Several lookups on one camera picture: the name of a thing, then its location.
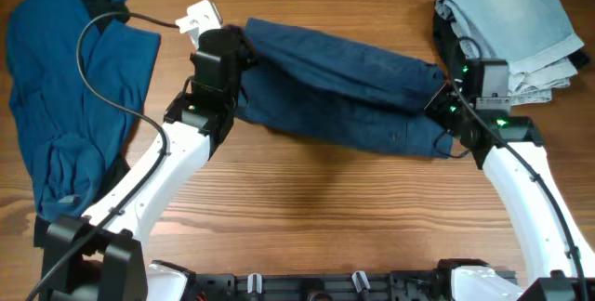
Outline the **dark navy denim shorts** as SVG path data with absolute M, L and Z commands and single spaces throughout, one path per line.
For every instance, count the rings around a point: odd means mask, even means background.
M 258 63 L 242 75 L 238 118 L 384 154 L 443 158 L 452 149 L 424 114 L 443 85 L 437 65 L 256 18 L 244 32 Z

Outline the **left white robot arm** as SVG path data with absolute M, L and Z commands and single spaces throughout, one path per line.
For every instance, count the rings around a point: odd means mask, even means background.
M 217 6 L 188 7 L 175 27 L 190 36 L 194 73 L 164 114 L 157 137 L 138 162 L 79 217 L 49 225 L 42 277 L 31 300 L 201 300 L 194 272 L 164 261 L 147 264 L 143 246 L 181 186 L 231 131 L 243 71 L 256 62 L 238 27 Z

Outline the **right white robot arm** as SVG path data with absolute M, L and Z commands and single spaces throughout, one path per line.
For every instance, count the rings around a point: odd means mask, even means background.
M 424 110 L 459 138 L 505 205 L 522 250 L 526 288 L 484 264 L 446 271 L 451 300 L 591 300 L 594 252 L 551 175 L 532 121 L 502 111 L 476 113 L 459 89 L 443 85 Z

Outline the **black folded garment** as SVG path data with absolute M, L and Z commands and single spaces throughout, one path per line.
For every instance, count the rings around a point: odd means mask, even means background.
M 456 35 L 452 31 L 450 22 L 441 18 L 437 13 L 434 13 L 432 17 L 432 38 L 440 59 L 444 64 L 447 64 Z M 578 49 L 568 55 L 567 58 L 578 70 L 584 68 L 590 62 L 588 53 L 583 49 Z

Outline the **light blue folded jeans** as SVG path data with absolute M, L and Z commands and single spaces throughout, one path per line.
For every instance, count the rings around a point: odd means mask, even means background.
M 570 56 L 584 46 L 560 0 L 436 0 L 468 58 L 508 63 L 514 105 L 546 103 L 570 85 L 578 66 Z

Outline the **blue shirt pile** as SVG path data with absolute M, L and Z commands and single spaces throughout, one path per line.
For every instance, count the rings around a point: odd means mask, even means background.
M 116 107 L 142 109 L 161 41 L 123 18 L 92 19 L 83 0 L 24 0 L 8 20 L 9 108 L 48 221 L 92 204 L 135 121 Z

